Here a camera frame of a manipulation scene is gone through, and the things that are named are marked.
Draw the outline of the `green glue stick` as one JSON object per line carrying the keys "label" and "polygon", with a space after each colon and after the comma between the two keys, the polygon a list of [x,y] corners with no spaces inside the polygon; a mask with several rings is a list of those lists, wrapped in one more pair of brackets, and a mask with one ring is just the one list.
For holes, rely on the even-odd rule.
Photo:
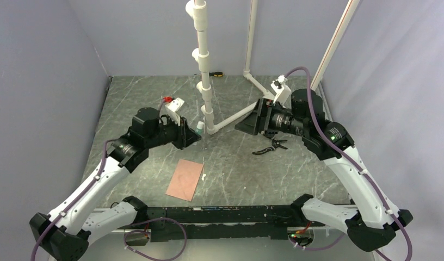
{"label": "green glue stick", "polygon": [[203,121],[198,121],[198,122],[197,122],[197,125],[196,125],[195,132],[196,132],[198,135],[203,135],[203,133],[204,133],[204,129],[205,129],[205,123],[204,123]]}

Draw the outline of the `pink brown envelope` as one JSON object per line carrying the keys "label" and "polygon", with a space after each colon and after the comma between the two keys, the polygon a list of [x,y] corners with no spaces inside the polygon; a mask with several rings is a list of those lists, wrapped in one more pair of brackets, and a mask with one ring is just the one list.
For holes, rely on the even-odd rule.
{"label": "pink brown envelope", "polygon": [[191,202],[203,169],[201,163],[180,159],[165,194]]}

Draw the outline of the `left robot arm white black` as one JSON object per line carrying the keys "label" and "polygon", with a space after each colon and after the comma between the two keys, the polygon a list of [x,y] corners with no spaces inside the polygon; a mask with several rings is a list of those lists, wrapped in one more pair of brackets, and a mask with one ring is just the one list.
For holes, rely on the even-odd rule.
{"label": "left robot arm white black", "polygon": [[106,193],[148,158],[150,149],[173,144],[182,150],[199,140],[201,135],[175,111],[162,116],[155,108],[139,109],[124,135],[104,143],[100,163],[88,178],[48,214],[31,218],[36,243],[30,259],[35,260],[42,248],[55,260],[79,260],[91,244],[111,231],[128,225],[143,227],[150,222],[148,206],[134,196],[100,214],[92,212]]}

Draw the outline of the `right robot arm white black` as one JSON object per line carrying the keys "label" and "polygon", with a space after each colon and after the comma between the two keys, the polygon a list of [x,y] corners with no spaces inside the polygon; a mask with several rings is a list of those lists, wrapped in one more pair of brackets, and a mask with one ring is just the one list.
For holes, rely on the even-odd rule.
{"label": "right robot arm white black", "polygon": [[399,209],[373,180],[347,130],[325,118],[323,100],[314,91],[292,92],[290,108],[259,99],[235,129],[269,138],[279,132],[299,136],[304,146],[333,171],[355,203],[355,208],[349,209],[303,194],[291,204],[296,225],[316,221],[331,226],[345,233],[359,249],[372,252],[388,245],[397,231],[413,220],[410,211]]}

